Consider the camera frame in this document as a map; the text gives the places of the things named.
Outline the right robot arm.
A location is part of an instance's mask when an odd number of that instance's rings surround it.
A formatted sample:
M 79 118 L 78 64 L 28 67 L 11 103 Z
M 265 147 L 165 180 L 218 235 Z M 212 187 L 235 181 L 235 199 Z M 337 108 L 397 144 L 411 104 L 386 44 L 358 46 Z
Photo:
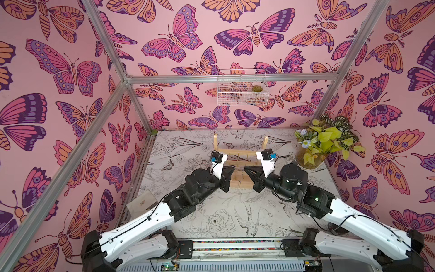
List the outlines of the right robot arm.
M 422 272 L 425 260 L 420 253 L 423 235 L 415 230 L 402 231 L 348 206 L 341 199 L 308 183 L 308 173 L 296 162 L 285 165 L 277 175 L 274 162 L 266 166 L 246 166 L 253 189 L 269 189 L 279 198 L 296 204 L 299 212 L 313 219 L 335 224 L 356 235 L 347 238 L 332 230 L 308 228 L 299 247 L 306 255 L 338 255 L 371 265 L 382 272 Z

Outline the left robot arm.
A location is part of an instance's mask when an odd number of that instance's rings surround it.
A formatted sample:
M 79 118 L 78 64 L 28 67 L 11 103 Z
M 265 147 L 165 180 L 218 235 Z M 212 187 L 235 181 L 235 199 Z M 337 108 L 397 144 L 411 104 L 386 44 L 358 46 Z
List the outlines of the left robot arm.
M 219 175 L 194 170 L 150 211 L 112 231 L 88 233 L 80 253 L 82 270 L 119 272 L 147 259 L 177 255 L 179 242 L 168 227 L 192 214 L 216 190 L 228 192 L 233 172 L 234 166 L 224 166 Z

